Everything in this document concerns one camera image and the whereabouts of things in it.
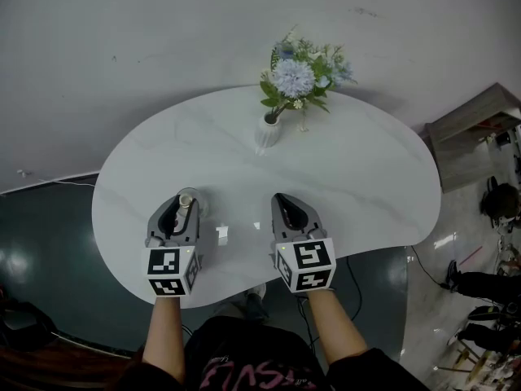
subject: pink lettering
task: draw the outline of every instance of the pink lettering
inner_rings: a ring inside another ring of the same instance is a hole
[[[249,377],[249,384],[250,384],[250,387],[254,386],[256,384],[255,382],[255,372],[253,371],[253,366],[252,365],[245,365],[243,367],[243,369],[241,370],[241,373],[239,374],[239,378],[237,378],[237,382],[235,382],[235,385],[234,387],[232,388],[232,391],[237,391],[237,389],[239,388],[239,384],[241,382],[241,379],[248,375]]]
[[[282,386],[285,385],[293,385],[295,382],[295,377],[293,376],[293,370],[290,368],[290,371],[286,375],[286,382],[282,384]]]
[[[226,377],[226,381],[225,381],[225,384],[228,385],[228,382],[230,382],[231,374],[232,374],[232,372],[234,370],[234,363],[233,362],[222,363],[221,365],[216,365],[215,367],[210,369],[206,373],[206,375],[204,376],[204,380],[203,380],[203,382],[201,382],[201,385],[199,386],[199,389],[202,389],[204,387],[208,387],[210,385],[210,378],[212,378],[215,374],[217,374],[217,369],[223,368],[223,367],[231,367],[230,374],[228,374],[228,376]]]
[[[259,375],[272,375],[272,376],[274,376],[274,378],[270,382],[268,382],[268,383],[265,383],[265,382],[259,383],[259,388],[262,388],[262,389],[273,389],[277,385],[279,385],[282,382],[282,380],[284,379],[284,375],[281,374],[278,371],[265,370],[265,368],[269,365],[270,362],[271,361],[266,361],[266,362],[261,363],[255,370],[255,373],[259,374]]]
[[[308,381],[306,382],[306,386],[304,387],[304,389],[317,389],[317,386],[313,382]]]

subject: black and white cube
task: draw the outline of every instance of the black and white cube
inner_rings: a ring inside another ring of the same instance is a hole
[[[158,297],[189,296],[200,271],[195,246],[145,248],[142,272]]]
[[[336,269],[333,239],[277,244],[275,265],[291,292],[328,288]]]

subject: person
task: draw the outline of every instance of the person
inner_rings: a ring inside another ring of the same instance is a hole
[[[448,345],[451,345],[456,339],[471,340],[480,348],[500,354],[519,352],[519,329],[514,326],[503,330],[493,330],[481,324],[469,323],[449,340]]]
[[[261,302],[258,289],[250,293],[249,306]],[[246,319],[230,303],[194,332],[183,352],[179,299],[158,297],[142,361],[127,369],[112,389],[362,390],[387,389],[394,383],[400,389],[427,390],[381,350],[368,348],[334,292],[313,290],[308,298],[329,364],[326,376],[300,336],[264,324],[258,311]]]
[[[492,190],[481,201],[480,209],[492,220],[501,217],[506,221],[515,219],[521,209],[518,189],[507,183],[497,185],[495,182]]]
[[[517,303],[521,297],[521,277],[505,277],[484,272],[462,273],[458,271],[456,261],[450,262],[445,283],[440,286],[463,296],[486,298],[503,305]]]

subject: black shirt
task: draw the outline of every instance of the black shirt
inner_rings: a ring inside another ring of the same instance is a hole
[[[241,319],[214,317],[185,347],[189,390],[399,389],[426,390],[379,349],[334,362],[324,375],[307,344],[295,333]],[[171,375],[146,363],[128,369],[116,389],[181,390]]]

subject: white marble table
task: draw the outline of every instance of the white marble table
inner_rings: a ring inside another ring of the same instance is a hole
[[[436,224],[440,180],[427,146],[387,113],[328,93],[331,114],[282,114],[278,143],[256,147],[266,108],[260,87],[206,94],[167,108],[132,130],[103,165],[92,222],[103,260],[137,297],[154,302],[140,254],[148,218],[184,187],[201,190],[203,269],[182,307],[222,300],[275,279],[270,199],[299,197],[319,213],[337,257],[417,244]]]

